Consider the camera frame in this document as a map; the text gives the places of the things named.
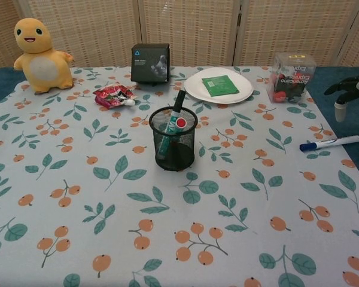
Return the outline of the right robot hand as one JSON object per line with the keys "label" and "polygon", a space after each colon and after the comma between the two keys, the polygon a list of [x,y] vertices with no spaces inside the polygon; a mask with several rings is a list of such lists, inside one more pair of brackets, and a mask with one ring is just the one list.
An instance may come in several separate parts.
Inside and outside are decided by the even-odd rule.
{"label": "right robot hand", "polygon": [[359,98],[359,76],[349,77],[339,83],[331,85],[324,92],[324,95],[330,95],[337,91],[344,91],[334,103],[335,119],[341,123],[345,120],[348,102]]}

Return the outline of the blue whiteboard marker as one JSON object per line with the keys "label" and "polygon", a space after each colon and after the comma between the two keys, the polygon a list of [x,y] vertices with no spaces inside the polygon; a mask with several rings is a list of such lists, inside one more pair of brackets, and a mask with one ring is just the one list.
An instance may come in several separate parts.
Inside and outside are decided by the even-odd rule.
{"label": "blue whiteboard marker", "polygon": [[300,144],[299,150],[302,152],[305,151],[315,151],[322,148],[328,148],[331,146],[338,146],[338,145],[346,145],[346,144],[353,144],[359,142],[359,136],[347,136],[344,138],[337,138],[337,139],[330,139],[326,141],[318,141],[318,142],[309,142]]}

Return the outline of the black mesh pen holder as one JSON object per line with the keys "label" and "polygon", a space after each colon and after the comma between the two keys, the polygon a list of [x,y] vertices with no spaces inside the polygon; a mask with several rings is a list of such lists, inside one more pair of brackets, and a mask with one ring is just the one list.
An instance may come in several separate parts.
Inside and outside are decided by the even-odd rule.
{"label": "black mesh pen holder", "polygon": [[170,143],[166,157],[160,160],[158,159],[159,146],[165,135],[171,111],[171,106],[154,111],[149,118],[149,125],[153,131],[155,160],[158,166],[164,170],[180,171],[190,167],[194,162],[194,139],[198,119],[192,110],[181,108],[179,117],[185,118],[187,125],[183,132],[169,135]]}

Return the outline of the green marker with black cap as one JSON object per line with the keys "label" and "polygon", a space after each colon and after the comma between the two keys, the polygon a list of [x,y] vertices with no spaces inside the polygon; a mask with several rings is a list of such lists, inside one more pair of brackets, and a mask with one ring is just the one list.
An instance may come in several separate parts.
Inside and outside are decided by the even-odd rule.
{"label": "green marker with black cap", "polygon": [[171,111],[171,116],[166,126],[165,135],[162,138],[162,141],[159,146],[158,151],[158,159],[164,159],[167,154],[168,146],[170,143],[169,135],[173,135],[176,131],[176,120],[180,117],[180,111],[182,108],[182,104],[185,98],[186,92],[184,90],[180,90],[177,94],[176,101]]}

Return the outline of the green marker with red cap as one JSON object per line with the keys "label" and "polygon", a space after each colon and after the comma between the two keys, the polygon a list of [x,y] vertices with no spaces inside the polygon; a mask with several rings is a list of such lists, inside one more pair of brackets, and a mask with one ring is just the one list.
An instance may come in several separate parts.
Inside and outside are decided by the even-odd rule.
{"label": "green marker with red cap", "polygon": [[186,125],[187,125],[186,119],[183,117],[178,117],[175,122],[174,133],[178,134],[180,132],[183,132]]}

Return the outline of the clear plastic snack box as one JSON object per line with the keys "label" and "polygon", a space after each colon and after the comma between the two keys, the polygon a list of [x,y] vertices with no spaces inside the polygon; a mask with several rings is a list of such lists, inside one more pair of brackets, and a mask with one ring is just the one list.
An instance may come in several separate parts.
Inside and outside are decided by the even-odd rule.
{"label": "clear plastic snack box", "polygon": [[299,103],[314,76],[317,64],[308,54],[276,53],[267,93],[273,103]]}

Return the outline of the green sachet packet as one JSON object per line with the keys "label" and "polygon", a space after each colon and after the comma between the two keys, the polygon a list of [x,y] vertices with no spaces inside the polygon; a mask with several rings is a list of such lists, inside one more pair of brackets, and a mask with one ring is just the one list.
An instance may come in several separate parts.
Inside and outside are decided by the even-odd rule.
{"label": "green sachet packet", "polygon": [[202,78],[202,82],[211,97],[239,93],[238,88],[227,75]]}

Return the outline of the white paper plate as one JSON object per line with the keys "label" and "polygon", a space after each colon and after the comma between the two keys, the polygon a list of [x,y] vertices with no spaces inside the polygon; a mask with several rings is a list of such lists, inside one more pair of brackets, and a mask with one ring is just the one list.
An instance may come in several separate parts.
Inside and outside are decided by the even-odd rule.
{"label": "white paper plate", "polygon": [[[228,76],[238,92],[221,96],[211,96],[202,79],[219,76]],[[221,104],[241,102],[249,98],[254,91],[253,85],[247,78],[231,69],[221,67],[208,68],[195,73],[184,82],[184,88],[190,96],[196,99]]]}

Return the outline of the bamboo folding screen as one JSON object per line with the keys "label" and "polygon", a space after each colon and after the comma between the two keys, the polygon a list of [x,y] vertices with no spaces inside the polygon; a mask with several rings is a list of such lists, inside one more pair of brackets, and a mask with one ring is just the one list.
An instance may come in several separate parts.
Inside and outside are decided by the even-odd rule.
{"label": "bamboo folding screen", "polygon": [[25,17],[77,67],[128,66],[137,43],[168,43],[174,66],[267,66],[279,52],[359,66],[359,0],[0,0],[0,68],[20,56]]}

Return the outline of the floral tablecloth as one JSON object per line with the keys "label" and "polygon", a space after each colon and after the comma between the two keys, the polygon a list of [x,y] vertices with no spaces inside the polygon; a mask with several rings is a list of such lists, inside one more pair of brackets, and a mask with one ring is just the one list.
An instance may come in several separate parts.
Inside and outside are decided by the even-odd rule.
{"label": "floral tablecloth", "polygon": [[[235,67],[252,95],[187,97],[195,160],[166,171],[149,117],[197,71],[139,87],[129,68],[75,68],[72,89],[36,96],[0,70],[0,287],[359,287],[359,145],[299,150],[359,134],[333,123],[333,70],[277,105],[267,67]],[[116,84],[135,105],[95,102]]]}

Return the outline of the black cardboard box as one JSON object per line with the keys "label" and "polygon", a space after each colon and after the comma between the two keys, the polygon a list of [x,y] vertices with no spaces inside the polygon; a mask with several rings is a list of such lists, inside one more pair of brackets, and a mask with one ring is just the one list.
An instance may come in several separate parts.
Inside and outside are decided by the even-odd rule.
{"label": "black cardboard box", "polygon": [[168,83],[170,76],[169,43],[140,43],[132,47],[131,81],[136,83]]}

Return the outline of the red drink pouch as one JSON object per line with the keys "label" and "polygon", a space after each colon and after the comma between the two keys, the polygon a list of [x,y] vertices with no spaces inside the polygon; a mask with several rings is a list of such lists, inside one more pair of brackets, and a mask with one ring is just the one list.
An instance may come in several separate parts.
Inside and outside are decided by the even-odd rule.
{"label": "red drink pouch", "polygon": [[127,87],[116,84],[97,89],[93,92],[95,102],[108,109],[119,106],[133,106],[137,96]]}

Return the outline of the yellow plush dinosaur toy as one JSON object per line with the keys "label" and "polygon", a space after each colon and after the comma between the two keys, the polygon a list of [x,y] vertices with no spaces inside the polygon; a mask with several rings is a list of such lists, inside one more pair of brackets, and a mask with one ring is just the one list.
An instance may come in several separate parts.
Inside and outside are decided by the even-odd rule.
{"label": "yellow plush dinosaur toy", "polygon": [[16,43],[23,52],[14,62],[14,69],[23,71],[35,94],[52,88],[73,87],[69,64],[73,56],[53,48],[48,28],[39,20],[24,18],[14,28]]}

